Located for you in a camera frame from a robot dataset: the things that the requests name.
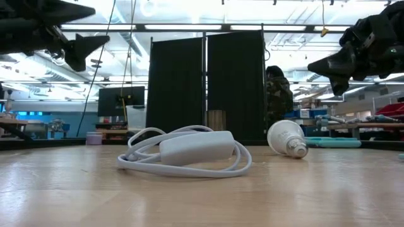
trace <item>fluorescent light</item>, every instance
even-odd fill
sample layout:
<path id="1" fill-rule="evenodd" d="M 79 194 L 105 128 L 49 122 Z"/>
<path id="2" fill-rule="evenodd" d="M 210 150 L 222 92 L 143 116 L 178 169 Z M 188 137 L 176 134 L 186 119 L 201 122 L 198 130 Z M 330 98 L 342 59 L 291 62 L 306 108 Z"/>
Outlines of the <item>fluorescent light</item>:
<path id="1" fill-rule="evenodd" d="M 326 25 L 326 28 L 330 32 L 344 32 L 347 28 L 349 28 L 349 26 L 328 26 L 328 25 Z M 322 30 L 323 30 L 323 26 L 314 27 L 314 31 L 322 31 Z"/>
<path id="2" fill-rule="evenodd" d="M 94 81 L 94 84 L 122 84 L 122 81 Z"/>
<path id="3" fill-rule="evenodd" d="M 35 101 L 39 101 L 39 100 L 13 100 L 14 102 L 35 102 Z"/>
<path id="4" fill-rule="evenodd" d="M 404 85 L 404 82 L 378 82 L 382 85 Z"/>
<path id="5" fill-rule="evenodd" d="M 52 74 L 29 74 L 32 78 L 51 78 L 53 77 Z"/>
<path id="6" fill-rule="evenodd" d="M 232 25 L 231 30 L 260 30 L 261 25 Z M 295 26 L 295 25 L 264 25 L 264 30 L 274 30 L 274 31 L 304 31 L 306 26 Z"/>
<path id="7" fill-rule="evenodd" d="M 21 83 L 21 84 L 39 84 L 42 83 L 41 81 L 1 81 L 2 83 L 11 83 L 11 84 L 15 84 L 15 83 Z"/>
<path id="8" fill-rule="evenodd" d="M 390 79 L 399 78 L 399 77 L 402 77 L 402 76 L 404 76 L 404 74 L 402 74 L 402 73 L 394 73 L 394 74 L 390 74 L 387 78 L 384 78 L 384 79 L 377 78 L 377 79 L 374 80 L 374 82 L 382 82 L 382 81 L 386 81 L 386 80 L 390 80 Z"/>
<path id="9" fill-rule="evenodd" d="M 310 85 L 320 85 L 320 84 L 330 84 L 330 82 L 293 82 L 291 81 L 291 83 L 298 83 L 298 84 L 310 84 Z"/>
<path id="10" fill-rule="evenodd" d="M 55 100 L 55 99 L 16 99 L 14 102 L 85 102 L 85 99 L 70 99 L 70 100 Z M 98 99 L 88 100 L 89 102 L 97 102 Z"/>
<path id="11" fill-rule="evenodd" d="M 232 25 L 231 30 L 260 30 L 261 25 Z"/>
<path id="12" fill-rule="evenodd" d="M 348 82 L 350 85 L 373 85 L 373 82 Z"/>
<path id="13" fill-rule="evenodd" d="M 336 102 L 344 102 L 343 100 L 321 100 L 322 103 L 336 103 Z"/>
<path id="14" fill-rule="evenodd" d="M 145 25 L 149 30 L 220 30 L 221 25 Z"/>
<path id="15" fill-rule="evenodd" d="M 24 87 L 23 85 L 20 84 L 3 84 L 4 87 L 6 88 L 11 88 L 11 89 L 16 89 L 18 91 L 25 91 L 25 92 L 29 92 L 30 90 L 26 87 Z"/>
<path id="16" fill-rule="evenodd" d="M 108 24 L 103 25 L 81 25 L 81 24 L 65 24 L 62 25 L 62 30 L 107 30 Z M 109 25 L 109 30 L 132 30 L 136 29 L 135 25 L 120 25 L 120 24 L 113 24 Z"/>
<path id="17" fill-rule="evenodd" d="M 317 95 L 317 93 L 298 95 L 298 96 L 295 97 L 295 100 L 301 100 L 303 98 L 310 98 L 310 97 L 312 97 L 314 95 Z"/>
<path id="18" fill-rule="evenodd" d="M 317 99 L 327 99 L 327 98 L 333 98 L 334 94 L 323 94 L 317 97 Z"/>
<path id="19" fill-rule="evenodd" d="M 83 84 L 84 81 L 48 81 L 50 84 Z"/>
<path id="20" fill-rule="evenodd" d="M 345 94 L 347 95 L 347 94 L 352 94 L 352 93 L 355 93 L 355 92 L 357 92 L 357 91 L 360 91 L 360 90 L 362 90 L 362 89 L 364 89 L 365 87 L 360 87 L 360 88 L 354 88 L 354 89 L 352 89 L 352 90 L 349 90 L 349 91 L 347 91 L 347 92 L 345 92 Z"/>
<path id="21" fill-rule="evenodd" d="M 296 26 L 296 25 L 265 25 L 264 30 L 276 30 L 276 31 L 304 31 L 306 26 Z"/>

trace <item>blue wall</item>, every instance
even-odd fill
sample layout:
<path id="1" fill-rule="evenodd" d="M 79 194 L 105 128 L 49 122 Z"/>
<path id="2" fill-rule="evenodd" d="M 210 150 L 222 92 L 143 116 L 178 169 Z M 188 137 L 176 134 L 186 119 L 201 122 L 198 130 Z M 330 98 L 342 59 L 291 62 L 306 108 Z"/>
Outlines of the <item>blue wall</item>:
<path id="1" fill-rule="evenodd" d="M 53 113 L 43 113 L 43 115 L 19 115 L 20 120 L 40 120 L 43 123 L 49 123 L 54 119 L 62 119 L 65 124 L 70 124 L 70 131 L 68 132 L 68 137 L 76 137 L 77 128 L 81 119 L 81 112 L 53 112 Z M 95 123 L 98 122 L 97 113 L 86 113 L 84 116 L 83 123 L 80 127 L 80 133 L 78 137 L 86 137 L 87 132 L 95 132 Z M 55 133 L 55 138 L 60 139 L 63 137 L 63 133 Z"/>

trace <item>metal frame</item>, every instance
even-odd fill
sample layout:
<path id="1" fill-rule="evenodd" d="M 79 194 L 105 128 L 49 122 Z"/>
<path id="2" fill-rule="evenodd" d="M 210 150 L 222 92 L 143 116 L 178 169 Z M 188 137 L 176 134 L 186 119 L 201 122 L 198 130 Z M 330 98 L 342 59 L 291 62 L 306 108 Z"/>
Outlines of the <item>metal frame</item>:
<path id="1" fill-rule="evenodd" d="M 208 99 L 206 98 L 206 76 L 207 76 L 207 72 L 206 72 L 206 44 L 207 42 L 207 38 L 206 38 L 206 32 L 203 32 L 202 34 L 203 38 L 202 38 L 202 122 L 203 125 L 207 126 L 208 125 L 208 114 L 206 113 L 206 103 L 208 101 Z"/>
<path id="2" fill-rule="evenodd" d="M 264 38 L 264 24 L 261 24 L 261 38 L 263 41 L 263 56 L 262 56 L 262 61 L 263 61 L 263 83 L 264 83 L 264 134 L 266 134 L 266 131 L 268 130 L 268 94 L 266 92 L 267 89 L 267 84 L 266 84 L 266 69 L 265 69 L 265 52 L 266 52 L 266 44 L 265 44 L 265 38 Z"/>
<path id="3" fill-rule="evenodd" d="M 171 26 L 178 28 L 161 28 L 161 29 L 147 29 L 147 26 Z M 242 27 L 252 27 L 249 29 L 232 29 L 232 26 L 242 26 Z M 330 30 L 328 33 L 342 34 L 346 28 L 353 25 L 326 25 Z M 109 32 L 246 32 L 251 30 L 261 30 L 264 28 L 264 33 L 321 33 L 319 27 L 323 25 L 305 25 L 305 24 L 291 24 L 291 25 L 280 25 L 280 24 L 186 24 L 186 23 L 173 23 L 173 24 L 130 24 L 130 23 L 120 23 L 110 25 Z M 107 25 L 100 23 L 68 23 L 61 27 L 63 32 L 106 32 Z"/>
<path id="4" fill-rule="evenodd" d="M 90 84 L 91 81 L 0 81 L 0 83 L 11 84 Z M 94 84 L 148 84 L 148 81 L 94 81 Z M 330 84 L 330 82 L 306 82 L 306 81 L 289 81 L 290 84 L 308 84 L 321 85 Z M 349 81 L 349 85 L 404 85 L 403 81 L 383 81 L 383 82 L 368 82 L 368 81 Z"/>

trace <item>white container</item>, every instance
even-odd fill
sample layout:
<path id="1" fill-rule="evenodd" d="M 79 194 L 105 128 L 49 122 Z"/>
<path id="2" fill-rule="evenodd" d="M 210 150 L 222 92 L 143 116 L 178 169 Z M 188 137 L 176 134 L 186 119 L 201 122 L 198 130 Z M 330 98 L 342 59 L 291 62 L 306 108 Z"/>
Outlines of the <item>white container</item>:
<path id="1" fill-rule="evenodd" d="M 102 133 L 87 132 L 86 145 L 102 145 Z"/>
<path id="2" fill-rule="evenodd" d="M 126 115 L 128 116 L 129 131 L 138 131 L 146 127 L 146 108 L 126 106 Z"/>
<path id="3" fill-rule="evenodd" d="M 293 158 L 303 158 L 307 155 L 304 132 L 295 122 L 290 120 L 276 122 L 268 130 L 266 138 L 270 148 L 280 155 Z"/>

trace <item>hanging cable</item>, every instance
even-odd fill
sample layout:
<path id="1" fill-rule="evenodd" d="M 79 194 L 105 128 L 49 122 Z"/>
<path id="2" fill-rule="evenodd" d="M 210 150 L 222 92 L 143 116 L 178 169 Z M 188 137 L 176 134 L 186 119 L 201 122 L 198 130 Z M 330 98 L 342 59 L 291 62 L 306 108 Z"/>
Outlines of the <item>hanging cable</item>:
<path id="1" fill-rule="evenodd" d="M 265 45 L 265 52 L 268 53 L 268 58 L 265 59 L 265 61 L 268 61 L 268 60 L 271 58 L 271 53 L 270 53 L 270 51 L 266 48 L 266 45 Z"/>
<path id="2" fill-rule="evenodd" d="M 133 3 L 133 0 L 131 0 L 131 27 L 133 25 L 133 19 L 134 19 L 134 12 L 136 9 L 136 0 Z M 126 107 L 125 107 L 125 101 L 123 98 L 123 93 L 124 93 L 124 84 L 125 84 L 125 77 L 126 77 L 126 69 L 128 68 L 128 60 L 130 60 L 130 64 L 131 64 L 131 81 L 132 81 L 132 35 L 133 35 L 133 29 L 131 28 L 131 32 L 130 32 L 130 40 L 129 40 L 129 47 L 128 47 L 128 52 L 127 52 L 127 56 L 126 56 L 126 62 L 125 62 L 125 70 L 124 70 L 124 79 L 122 81 L 122 86 L 121 86 L 121 98 L 122 98 L 122 104 L 123 104 L 123 109 L 124 109 L 124 117 L 125 117 L 125 122 L 128 122 L 128 118 L 126 115 Z"/>
<path id="3" fill-rule="evenodd" d="M 110 27 L 110 25 L 111 25 L 111 20 L 112 20 L 112 15 L 114 14 L 115 5 L 116 5 L 116 0 L 114 0 L 114 4 L 112 5 L 111 15 L 109 16 L 107 31 L 106 31 L 105 35 L 108 35 L 108 33 L 109 33 L 109 27 Z M 102 53 L 104 52 L 104 49 L 105 49 L 105 44 L 104 44 L 104 45 L 102 46 L 102 48 L 101 48 L 101 53 L 100 53 L 100 57 L 99 57 L 99 60 L 98 60 L 98 64 L 100 64 L 99 62 L 101 62 Z M 88 104 L 88 98 L 90 97 L 91 89 L 92 89 L 92 87 L 93 87 L 93 84 L 94 84 L 94 81 L 95 81 L 95 77 L 97 76 L 98 69 L 99 69 L 99 67 L 96 67 L 96 68 L 95 68 L 94 76 L 93 76 L 93 79 L 92 79 L 92 81 L 91 81 L 90 89 L 88 90 L 88 94 L 87 94 L 87 97 L 86 97 L 86 102 L 85 102 L 85 104 L 84 104 L 83 115 L 81 116 L 80 123 L 78 124 L 76 137 L 78 137 L 78 134 L 80 133 L 80 127 L 81 127 L 81 124 L 83 123 L 84 115 L 86 114 L 86 109 L 87 109 L 87 104 Z"/>
<path id="4" fill-rule="evenodd" d="M 324 8 L 324 0 L 321 0 L 321 5 L 322 5 L 322 19 L 323 19 L 323 29 L 321 30 L 321 37 L 324 37 L 327 33 L 328 33 L 328 29 L 326 28 L 326 23 L 324 21 L 324 12 L 325 12 L 325 8 Z"/>

